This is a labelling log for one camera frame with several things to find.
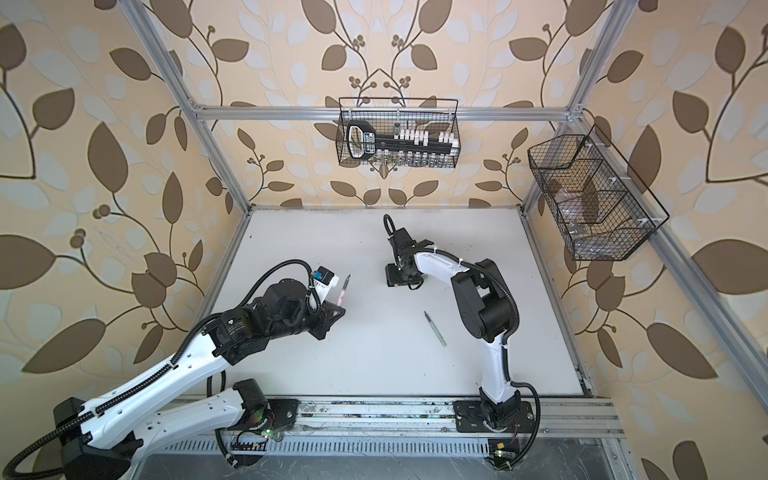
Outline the pink fountain pen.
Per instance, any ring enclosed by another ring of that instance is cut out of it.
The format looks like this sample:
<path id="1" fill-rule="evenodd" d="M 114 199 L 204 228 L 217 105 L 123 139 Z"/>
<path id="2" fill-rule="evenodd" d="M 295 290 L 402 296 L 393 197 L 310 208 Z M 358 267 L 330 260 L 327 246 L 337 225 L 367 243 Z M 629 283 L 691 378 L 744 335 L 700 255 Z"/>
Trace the pink fountain pen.
<path id="1" fill-rule="evenodd" d="M 345 278 L 344 282 L 343 282 L 342 289 L 341 289 L 341 291 L 339 293 L 339 296 L 337 298 L 336 305 L 339 306 L 339 307 L 341 307 L 343 305 L 343 300 L 345 298 L 345 294 L 346 294 L 346 291 L 348 289 L 348 285 L 349 285 L 350 280 L 351 280 L 351 274 L 348 274 L 347 277 Z"/>

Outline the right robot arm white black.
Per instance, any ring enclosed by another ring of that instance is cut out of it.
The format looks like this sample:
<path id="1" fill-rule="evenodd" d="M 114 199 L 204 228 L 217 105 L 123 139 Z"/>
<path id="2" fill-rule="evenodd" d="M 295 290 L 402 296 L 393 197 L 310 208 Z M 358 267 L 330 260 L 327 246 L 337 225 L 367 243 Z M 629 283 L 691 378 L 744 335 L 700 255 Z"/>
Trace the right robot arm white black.
<path id="1" fill-rule="evenodd" d="M 495 262 L 469 262 L 430 240 L 416 241 L 395 226 L 388 214 L 383 225 L 394 261 L 385 267 L 387 285 L 415 291 L 427 279 L 450 286 L 467 332 L 480 342 L 482 361 L 479 421 L 490 431 L 540 427 L 541 401 L 535 387 L 515 381 L 509 368 L 508 342 L 520 325 L 517 303 Z"/>

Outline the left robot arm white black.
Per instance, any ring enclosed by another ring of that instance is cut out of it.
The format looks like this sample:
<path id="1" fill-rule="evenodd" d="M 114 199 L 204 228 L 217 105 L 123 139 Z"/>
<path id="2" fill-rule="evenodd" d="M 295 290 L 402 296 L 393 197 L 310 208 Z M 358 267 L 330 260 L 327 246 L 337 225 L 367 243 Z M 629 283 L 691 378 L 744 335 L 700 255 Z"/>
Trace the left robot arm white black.
<path id="1" fill-rule="evenodd" d="M 254 380 L 185 407 L 166 406 L 191 386 L 225 372 L 279 338 L 326 337 L 345 310 L 326 297 L 338 276 L 304 260 L 265 272 L 239 304 L 194 325 L 178 350 L 116 389 L 54 410 L 55 429 L 4 467 L 5 479 L 120 479 L 153 449 L 206 430 L 245 426 L 268 402 Z"/>

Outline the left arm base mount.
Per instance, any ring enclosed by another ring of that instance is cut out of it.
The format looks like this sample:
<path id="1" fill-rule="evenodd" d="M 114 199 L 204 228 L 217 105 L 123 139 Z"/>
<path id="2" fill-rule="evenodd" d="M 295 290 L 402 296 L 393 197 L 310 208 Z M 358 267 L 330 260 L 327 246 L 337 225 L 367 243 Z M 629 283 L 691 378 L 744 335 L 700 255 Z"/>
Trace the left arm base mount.
<path id="1" fill-rule="evenodd" d="M 271 398 L 257 403 L 245 403 L 242 415 L 228 430 L 290 430 L 298 418 L 299 404 L 296 398 Z"/>

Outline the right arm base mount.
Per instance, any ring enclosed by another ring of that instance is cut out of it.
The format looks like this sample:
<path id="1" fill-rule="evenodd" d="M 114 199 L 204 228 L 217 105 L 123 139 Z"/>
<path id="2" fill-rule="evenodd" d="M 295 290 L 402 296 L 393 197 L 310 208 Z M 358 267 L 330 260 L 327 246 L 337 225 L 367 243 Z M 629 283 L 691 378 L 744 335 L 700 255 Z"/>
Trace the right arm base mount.
<path id="1" fill-rule="evenodd" d="M 485 400 L 453 403 L 455 427 L 460 433 L 530 434 L 535 414 L 529 402 L 510 399 L 501 404 Z"/>

